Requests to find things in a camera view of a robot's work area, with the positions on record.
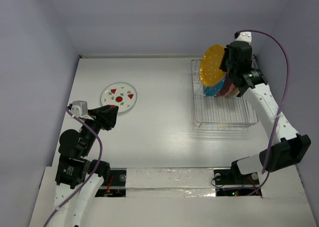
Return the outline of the yellow dotted plate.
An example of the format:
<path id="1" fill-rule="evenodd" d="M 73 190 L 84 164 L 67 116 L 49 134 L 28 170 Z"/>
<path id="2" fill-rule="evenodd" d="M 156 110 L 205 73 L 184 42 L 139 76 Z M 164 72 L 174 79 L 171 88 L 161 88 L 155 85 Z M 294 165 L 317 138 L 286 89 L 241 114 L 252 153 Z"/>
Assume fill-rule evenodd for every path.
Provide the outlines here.
<path id="1" fill-rule="evenodd" d="M 220 44 L 209 47 L 204 53 L 199 66 L 199 78 L 205 86 L 212 87 L 218 84 L 226 75 L 220 69 L 223 55 L 224 47 Z"/>

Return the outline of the white watermelon pattern plate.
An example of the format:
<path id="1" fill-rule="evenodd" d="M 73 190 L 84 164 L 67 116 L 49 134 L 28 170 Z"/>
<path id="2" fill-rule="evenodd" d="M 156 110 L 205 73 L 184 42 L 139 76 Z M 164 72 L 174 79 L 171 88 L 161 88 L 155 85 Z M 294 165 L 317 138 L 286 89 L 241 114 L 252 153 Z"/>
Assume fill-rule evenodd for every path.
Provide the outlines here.
<path id="1" fill-rule="evenodd" d="M 101 93 L 102 106 L 109 105 L 119 108 L 118 115 L 127 114 L 136 104 L 138 93 L 135 87 L 129 83 L 116 82 L 108 85 Z"/>

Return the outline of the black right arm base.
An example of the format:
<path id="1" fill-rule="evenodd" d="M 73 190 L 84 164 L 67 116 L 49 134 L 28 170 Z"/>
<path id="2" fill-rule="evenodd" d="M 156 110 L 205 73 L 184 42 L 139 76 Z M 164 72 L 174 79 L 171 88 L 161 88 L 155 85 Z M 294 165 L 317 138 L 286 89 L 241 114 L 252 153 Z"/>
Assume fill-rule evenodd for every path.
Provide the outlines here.
<path id="1" fill-rule="evenodd" d="M 231 169 L 214 169 L 213 179 L 217 186 L 260 184 L 257 173 L 242 175 L 240 172 L 234 172 Z"/>

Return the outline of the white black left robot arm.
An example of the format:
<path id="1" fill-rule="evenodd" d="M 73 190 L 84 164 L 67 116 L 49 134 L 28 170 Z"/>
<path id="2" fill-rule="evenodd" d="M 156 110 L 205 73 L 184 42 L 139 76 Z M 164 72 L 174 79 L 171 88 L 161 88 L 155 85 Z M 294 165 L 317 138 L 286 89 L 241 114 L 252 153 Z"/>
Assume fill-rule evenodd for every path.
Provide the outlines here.
<path id="1" fill-rule="evenodd" d="M 66 113 L 82 126 L 60 135 L 53 212 L 44 226 L 83 226 L 98 189 L 111 182 L 110 164 L 102 161 L 103 145 L 98 134 L 115 127 L 118 109 L 106 105 L 90 110 L 86 101 L 67 106 Z"/>

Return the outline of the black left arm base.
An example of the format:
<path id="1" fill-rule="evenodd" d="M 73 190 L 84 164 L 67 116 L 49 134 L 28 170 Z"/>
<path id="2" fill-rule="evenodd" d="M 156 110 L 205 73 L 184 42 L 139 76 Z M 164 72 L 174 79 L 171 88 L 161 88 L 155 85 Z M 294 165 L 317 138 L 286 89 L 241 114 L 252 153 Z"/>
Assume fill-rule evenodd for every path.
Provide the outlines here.
<path id="1" fill-rule="evenodd" d="M 111 169 L 108 182 L 102 184 L 95 197 L 125 197 L 126 175 L 126 169 Z"/>

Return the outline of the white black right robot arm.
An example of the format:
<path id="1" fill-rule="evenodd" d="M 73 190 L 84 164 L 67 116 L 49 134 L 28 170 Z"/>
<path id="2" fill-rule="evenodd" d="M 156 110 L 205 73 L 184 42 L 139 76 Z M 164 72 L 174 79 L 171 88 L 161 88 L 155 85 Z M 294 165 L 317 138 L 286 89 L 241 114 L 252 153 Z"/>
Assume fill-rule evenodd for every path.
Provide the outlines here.
<path id="1" fill-rule="evenodd" d="M 266 77 L 252 68 L 252 46 L 249 41 L 236 39 L 224 49 L 221 70 L 252 106 L 261 122 L 268 147 L 260 153 L 232 163 L 229 177 L 234 183 L 243 182 L 253 172 L 274 172 L 301 162 L 311 140 L 290 124 L 272 96 Z"/>

